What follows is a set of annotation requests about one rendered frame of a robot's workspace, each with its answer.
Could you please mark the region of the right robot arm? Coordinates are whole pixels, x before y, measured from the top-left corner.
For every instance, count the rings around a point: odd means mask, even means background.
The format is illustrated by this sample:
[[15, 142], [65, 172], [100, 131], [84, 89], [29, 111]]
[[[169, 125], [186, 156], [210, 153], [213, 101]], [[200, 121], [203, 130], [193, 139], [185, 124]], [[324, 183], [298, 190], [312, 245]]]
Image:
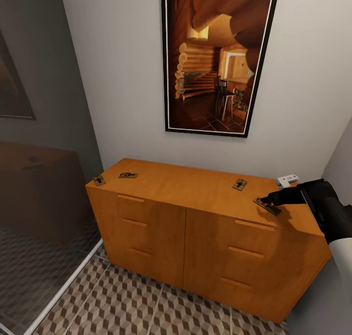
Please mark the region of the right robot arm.
[[260, 200], [274, 206], [307, 203], [325, 235], [352, 304], [352, 206], [344, 206], [332, 185], [324, 179], [290, 186], [298, 180], [294, 174], [277, 178], [279, 191], [269, 193], [268, 197]]

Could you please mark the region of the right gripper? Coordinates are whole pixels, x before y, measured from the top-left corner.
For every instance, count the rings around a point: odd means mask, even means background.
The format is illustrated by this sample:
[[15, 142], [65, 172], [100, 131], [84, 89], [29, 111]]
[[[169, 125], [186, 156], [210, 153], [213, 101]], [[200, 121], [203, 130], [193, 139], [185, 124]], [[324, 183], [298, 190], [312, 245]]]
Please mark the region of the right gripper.
[[284, 188], [280, 191], [272, 192], [268, 194], [268, 197], [264, 197], [261, 202], [265, 202], [267, 204], [273, 204], [274, 206], [282, 205], [282, 204], [298, 204], [294, 202], [290, 197], [290, 191], [293, 187]]

